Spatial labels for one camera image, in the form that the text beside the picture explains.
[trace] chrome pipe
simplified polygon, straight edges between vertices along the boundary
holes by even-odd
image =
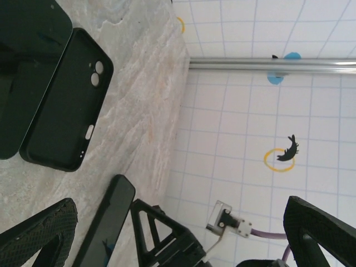
[[[356,74],[356,59],[261,59],[261,58],[191,58],[191,70],[267,72],[288,74]]]

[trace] yellow circle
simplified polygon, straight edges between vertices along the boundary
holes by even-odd
[[[182,33],[185,32],[185,23],[183,21],[183,19],[181,19],[180,17],[177,17],[177,19],[180,21],[180,23],[182,23]]]
[[[285,168],[285,169],[276,169],[274,167],[272,167],[271,165],[269,165],[267,163],[267,158],[269,155],[271,155],[274,151],[280,151],[280,152],[284,152],[284,149],[272,149],[270,151],[268,151],[265,155],[265,157],[263,158],[263,162],[265,163],[265,165],[270,168],[271,170],[273,171],[276,171],[276,172],[286,172],[286,171],[290,171],[291,169],[293,169],[294,165],[295,165],[295,159],[293,158],[293,163],[288,167],[288,168]]]

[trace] phone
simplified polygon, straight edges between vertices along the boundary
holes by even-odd
[[[55,0],[0,1],[0,159],[18,152],[73,32]]]
[[[107,266],[135,193],[125,176],[116,175],[111,180],[73,267]]]

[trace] marble countertop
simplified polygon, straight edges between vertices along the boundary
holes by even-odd
[[[162,202],[189,56],[170,0],[58,3],[111,57],[115,72],[79,170],[30,164],[19,154],[0,161],[0,233],[71,197],[79,220],[65,265],[71,266],[115,174],[133,183],[136,197]],[[109,266],[138,266],[130,216]]]

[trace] fish sticker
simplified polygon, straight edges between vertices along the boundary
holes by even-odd
[[[299,144],[295,142],[295,136],[292,135],[291,137],[288,136],[288,139],[291,141],[291,147],[284,150],[283,155],[278,155],[277,160],[279,161],[288,161],[291,160],[296,154],[298,154],[298,146]]]

